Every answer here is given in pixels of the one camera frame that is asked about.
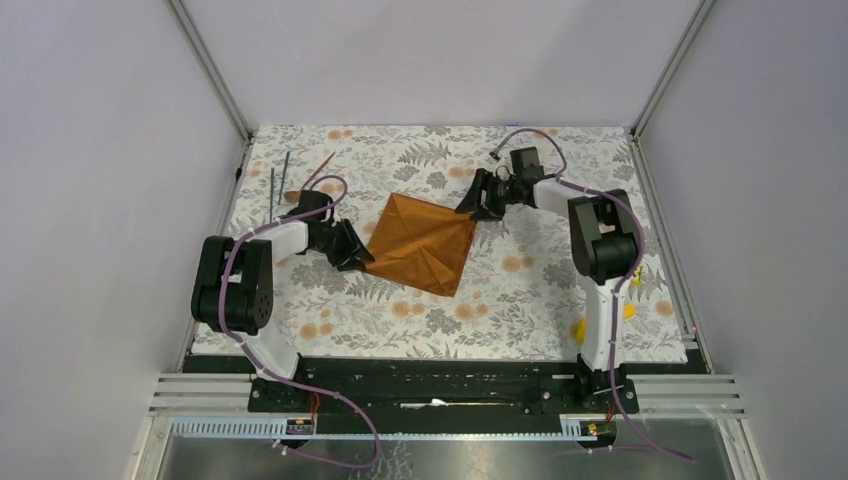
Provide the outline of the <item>orange cloth napkin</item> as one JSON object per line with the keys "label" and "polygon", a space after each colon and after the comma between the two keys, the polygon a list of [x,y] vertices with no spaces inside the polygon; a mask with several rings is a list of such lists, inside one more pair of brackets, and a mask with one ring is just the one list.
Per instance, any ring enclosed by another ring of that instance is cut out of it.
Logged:
{"label": "orange cloth napkin", "polygon": [[468,214],[393,193],[369,239],[368,274],[437,296],[453,297],[471,250]]}

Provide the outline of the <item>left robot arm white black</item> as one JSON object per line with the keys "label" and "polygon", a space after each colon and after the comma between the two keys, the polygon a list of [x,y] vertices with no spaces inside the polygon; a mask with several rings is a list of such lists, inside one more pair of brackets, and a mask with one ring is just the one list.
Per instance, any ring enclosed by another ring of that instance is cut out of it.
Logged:
{"label": "left robot arm white black", "polygon": [[270,326],[274,264],[308,251],[325,255],[340,272],[363,271],[374,261],[351,222],[334,218],[337,204],[325,193],[305,190],[286,215],[238,240],[209,236],[201,249],[193,319],[233,340],[258,376],[275,381],[272,398],[288,411],[307,404],[311,387],[296,375],[301,354]]}

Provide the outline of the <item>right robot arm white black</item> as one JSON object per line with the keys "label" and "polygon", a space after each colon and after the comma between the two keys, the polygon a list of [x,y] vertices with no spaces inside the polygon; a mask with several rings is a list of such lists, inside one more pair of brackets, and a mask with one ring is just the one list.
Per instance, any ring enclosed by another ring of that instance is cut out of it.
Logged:
{"label": "right robot arm white black", "polygon": [[586,336],[579,359],[592,372],[619,368],[615,352],[624,294],[643,256],[644,235],[623,189],[598,191],[545,172],[535,147],[512,150],[505,173],[475,171],[455,208],[475,221],[503,218],[509,205],[555,213],[568,221],[571,258],[586,292]]}

